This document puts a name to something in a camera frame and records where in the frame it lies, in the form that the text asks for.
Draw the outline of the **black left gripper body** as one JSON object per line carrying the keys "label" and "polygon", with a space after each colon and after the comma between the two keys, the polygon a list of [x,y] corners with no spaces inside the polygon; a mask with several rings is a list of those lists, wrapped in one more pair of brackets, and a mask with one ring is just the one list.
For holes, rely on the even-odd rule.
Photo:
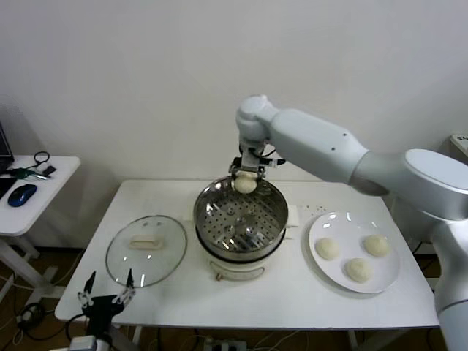
{"label": "black left gripper body", "polygon": [[112,319],[122,313],[124,303],[117,295],[94,297],[91,302],[90,306],[83,309],[84,315],[88,318],[86,334],[96,339],[111,339]]}

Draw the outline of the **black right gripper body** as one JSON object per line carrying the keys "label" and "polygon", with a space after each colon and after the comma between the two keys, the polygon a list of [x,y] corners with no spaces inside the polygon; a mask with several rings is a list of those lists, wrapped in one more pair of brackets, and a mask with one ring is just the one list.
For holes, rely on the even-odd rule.
{"label": "black right gripper body", "polygon": [[270,159],[263,156],[265,142],[239,138],[239,150],[242,163],[269,163]]}

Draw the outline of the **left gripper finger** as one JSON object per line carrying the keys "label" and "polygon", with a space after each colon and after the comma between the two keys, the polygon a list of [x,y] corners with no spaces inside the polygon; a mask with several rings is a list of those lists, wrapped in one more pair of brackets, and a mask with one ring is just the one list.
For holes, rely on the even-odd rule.
{"label": "left gripper finger", "polygon": [[77,293],[81,306],[91,306],[93,304],[91,291],[92,287],[94,286],[95,278],[96,271],[93,271],[89,279],[86,281],[83,290]]}
{"label": "left gripper finger", "polygon": [[135,296],[134,279],[132,269],[129,269],[125,288],[112,300],[112,303],[129,303]]}

